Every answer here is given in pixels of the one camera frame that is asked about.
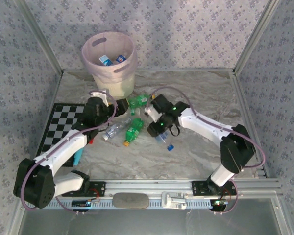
robotic arm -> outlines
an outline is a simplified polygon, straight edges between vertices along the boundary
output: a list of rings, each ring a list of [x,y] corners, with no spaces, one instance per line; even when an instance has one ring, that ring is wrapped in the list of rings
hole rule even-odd
[[[204,187],[216,194],[223,190],[223,186],[234,174],[238,174],[255,153],[254,146],[245,139],[228,131],[218,129],[197,118],[190,106],[183,102],[173,105],[163,95],[157,96],[151,105],[145,108],[145,112],[153,119],[148,127],[151,136],[156,137],[174,125],[184,127],[201,134],[220,147],[221,164],[210,175]],[[231,127],[214,121],[200,113],[196,114],[203,120],[232,129],[249,137],[248,132],[242,125]]]
[[[90,185],[88,175],[77,170],[64,176],[55,176],[55,174],[76,151],[87,145],[99,132],[98,129],[85,133],[81,131],[106,123],[113,114],[114,105],[108,104],[105,94],[94,92],[91,96],[81,117],[61,141],[35,159],[24,159],[20,163],[13,190],[15,196],[20,197],[25,176],[42,159],[46,160],[34,169],[27,181],[24,189],[25,201],[43,208],[54,197],[70,191],[79,191],[81,196],[86,194]],[[124,114],[128,109],[126,99],[118,100],[117,105],[115,116]]]

trash bin handle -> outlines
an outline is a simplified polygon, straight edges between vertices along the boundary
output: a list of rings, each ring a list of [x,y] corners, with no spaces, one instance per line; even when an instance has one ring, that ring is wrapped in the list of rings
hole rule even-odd
[[[130,66],[130,64],[126,64],[126,65],[124,65],[123,67],[114,70],[113,72],[114,72],[114,73],[119,73],[119,72],[121,72],[121,71],[127,69],[129,66]]]
[[[96,46],[96,45],[98,45],[100,43],[104,43],[105,41],[107,41],[107,38],[104,38],[104,37],[103,38],[99,38],[99,39],[93,41],[92,46],[94,47],[94,46]]]

chessboard mat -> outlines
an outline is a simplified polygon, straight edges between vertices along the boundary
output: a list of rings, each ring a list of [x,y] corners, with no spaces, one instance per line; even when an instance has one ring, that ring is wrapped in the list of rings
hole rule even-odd
[[[69,132],[83,113],[84,104],[55,103],[49,116],[36,156],[47,152]],[[63,166],[73,166],[74,155]]]

bin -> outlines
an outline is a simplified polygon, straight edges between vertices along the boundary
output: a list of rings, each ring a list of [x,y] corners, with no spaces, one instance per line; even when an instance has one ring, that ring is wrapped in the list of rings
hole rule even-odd
[[[99,60],[106,55],[112,62],[125,56],[122,63],[104,66]],[[115,99],[128,97],[134,90],[137,52],[132,39],[119,32],[104,32],[86,41],[82,48],[86,68],[99,89],[109,89]]]

clear plastic bottle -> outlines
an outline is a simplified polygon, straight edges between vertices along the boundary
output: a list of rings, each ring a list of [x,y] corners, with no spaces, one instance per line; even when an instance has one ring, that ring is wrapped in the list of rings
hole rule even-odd
[[[105,141],[108,139],[112,139],[114,136],[116,136],[121,130],[124,130],[132,123],[132,118],[128,118],[124,121],[117,122],[113,124],[111,127],[109,127],[105,133],[102,135]]]
[[[158,144],[165,145],[168,151],[174,149],[173,144],[171,144],[172,135],[170,135],[168,131],[165,131],[164,133],[158,135],[157,137],[155,137],[155,139],[158,142]]]

